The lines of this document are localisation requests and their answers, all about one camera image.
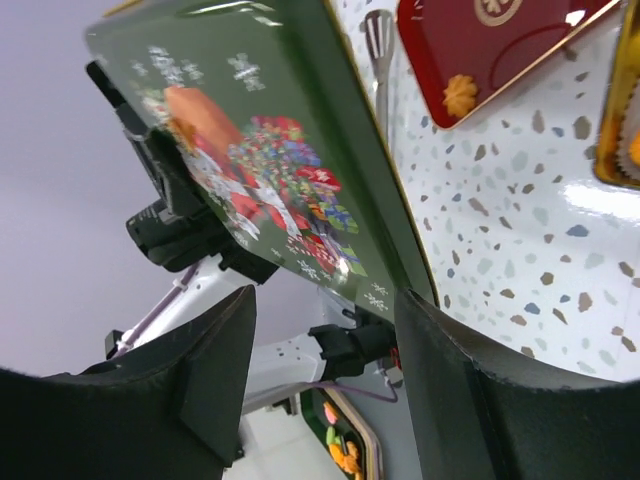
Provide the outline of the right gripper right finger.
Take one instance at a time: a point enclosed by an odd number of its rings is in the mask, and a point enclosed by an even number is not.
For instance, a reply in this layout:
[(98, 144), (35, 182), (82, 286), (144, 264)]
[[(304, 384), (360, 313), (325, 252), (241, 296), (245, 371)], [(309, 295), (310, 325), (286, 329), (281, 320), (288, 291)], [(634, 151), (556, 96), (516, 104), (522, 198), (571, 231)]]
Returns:
[(638, 478), (638, 381), (535, 360), (411, 290), (395, 327), (423, 478)]

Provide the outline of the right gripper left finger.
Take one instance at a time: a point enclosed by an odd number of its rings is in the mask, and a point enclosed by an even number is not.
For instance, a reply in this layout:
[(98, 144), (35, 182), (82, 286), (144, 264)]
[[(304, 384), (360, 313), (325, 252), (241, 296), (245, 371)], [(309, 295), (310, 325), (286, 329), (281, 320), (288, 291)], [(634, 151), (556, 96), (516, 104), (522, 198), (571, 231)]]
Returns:
[(210, 392), (184, 403), (182, 360), (212, 354), (180, 335), (175, 351), (96, 374), (1, 373), (1, 475), (5, 479), (219, 479), (236, 457), (241, 409)]

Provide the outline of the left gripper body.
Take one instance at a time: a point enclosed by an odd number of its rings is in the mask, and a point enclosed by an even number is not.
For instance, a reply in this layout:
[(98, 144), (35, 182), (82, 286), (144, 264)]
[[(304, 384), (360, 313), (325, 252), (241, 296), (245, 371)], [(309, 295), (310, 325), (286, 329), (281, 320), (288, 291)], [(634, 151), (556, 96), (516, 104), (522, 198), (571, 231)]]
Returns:
[(133, 215), (126, 229), (151, 263), (176, 273), (209, 256), (219, 267), (263, 284), (278, 266), (246, 251), (201, 199), (183, 155), (169, 134), (149, 127), (121, 95), (96, 61), (86, 73), (120, 120), (126, 139), (144, 167), (159, 199)]

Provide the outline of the gold tin lid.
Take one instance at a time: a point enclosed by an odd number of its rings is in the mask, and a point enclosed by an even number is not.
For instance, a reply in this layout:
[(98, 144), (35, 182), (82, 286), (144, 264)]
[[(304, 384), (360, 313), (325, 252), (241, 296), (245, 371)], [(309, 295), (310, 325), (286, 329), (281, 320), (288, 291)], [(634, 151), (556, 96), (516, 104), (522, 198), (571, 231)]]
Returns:
[(245, 250), (384, 318), (437, 296), (327, 1), (135, 1), (85, 32), (129, 135)]

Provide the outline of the metal serving tongs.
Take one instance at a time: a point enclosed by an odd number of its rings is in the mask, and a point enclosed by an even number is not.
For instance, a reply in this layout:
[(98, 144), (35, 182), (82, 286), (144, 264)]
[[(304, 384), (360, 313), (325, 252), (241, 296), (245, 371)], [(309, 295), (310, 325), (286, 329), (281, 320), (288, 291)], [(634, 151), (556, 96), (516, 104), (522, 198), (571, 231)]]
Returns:
[(388, 86), (391, 63), (395, 50), (394, 16), (386, 9), (369, 11), (362, 23), (361, 31), (374, 75), (375, 112), (385, 140), (388, 140), (389, 105)]

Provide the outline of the gold cookie tin box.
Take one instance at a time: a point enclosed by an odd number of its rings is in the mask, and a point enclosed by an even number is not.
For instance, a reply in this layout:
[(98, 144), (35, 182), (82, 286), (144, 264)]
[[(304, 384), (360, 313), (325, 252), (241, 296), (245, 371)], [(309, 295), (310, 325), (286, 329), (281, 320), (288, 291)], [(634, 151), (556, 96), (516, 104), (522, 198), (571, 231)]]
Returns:
[(626, 1), (594, 160), (596, 177), (639, 188), (639, 3)]

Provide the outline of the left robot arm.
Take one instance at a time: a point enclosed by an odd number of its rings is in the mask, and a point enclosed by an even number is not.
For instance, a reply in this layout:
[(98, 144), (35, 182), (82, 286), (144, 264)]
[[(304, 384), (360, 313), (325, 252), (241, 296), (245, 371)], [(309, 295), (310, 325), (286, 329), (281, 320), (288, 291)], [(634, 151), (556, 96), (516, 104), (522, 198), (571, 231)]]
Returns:
[(112, 84), (98, 62), (86, 72), (122, 123), (125, 136), (144, 165), (160, 197), (132, 216), (126, 229), (140, 251), (154, 264), (182, 279), (138, 324), (114, 333), (106, 361), (90, 368), (93, 374), (114, 370), (134, 359), (142, 347), (154, 357), (175, 351), (178, 337), (193, 337), (205, 323), (213, 327), (212, 348), (202, 359), (193, 352), (182, 360), (181, 387), (187, 406), (221, 394), (235, 409), (253, 411), (264, 402), (287, 396), (291, 389), (324, 385), (356, 377), (367, 364), (390, 355), (395, 331), (385, 320), (355, 308), (353, 328), (334, 324), (312, 328), (294, 339), (298, 360), (286, 366), (283, 350), (268, 345), (253, 350), (257, 307), (255, 285), (265, 283), (275, 264), (241, 248), (222, 222), (196, 199), (178, 166), (178, 150), (162, 133), (149, 130)]

